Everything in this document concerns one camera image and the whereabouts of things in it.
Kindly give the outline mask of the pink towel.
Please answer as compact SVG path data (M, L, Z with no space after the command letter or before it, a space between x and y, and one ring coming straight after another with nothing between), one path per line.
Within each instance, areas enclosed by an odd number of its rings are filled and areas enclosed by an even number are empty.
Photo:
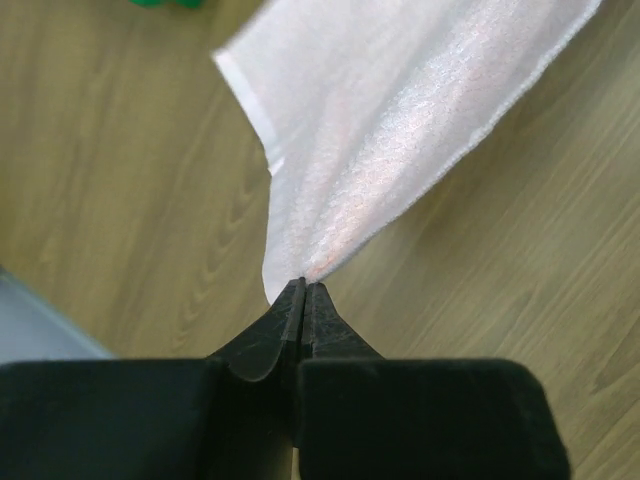
M319 281L541 77L596 1L267 1L213 61L271 176L262 279Z

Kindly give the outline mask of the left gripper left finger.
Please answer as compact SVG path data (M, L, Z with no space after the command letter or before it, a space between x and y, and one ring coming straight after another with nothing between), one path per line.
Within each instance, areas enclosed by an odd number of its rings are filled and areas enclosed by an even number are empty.
M5 479L287 479L305 283L214 354L124 360L1 282Z

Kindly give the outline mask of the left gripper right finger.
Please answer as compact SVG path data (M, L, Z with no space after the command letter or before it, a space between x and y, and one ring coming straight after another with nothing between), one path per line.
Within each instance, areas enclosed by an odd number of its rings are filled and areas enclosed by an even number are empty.
M545 391L499 358L389 360L306 293L297 372L304 479L568 479Z

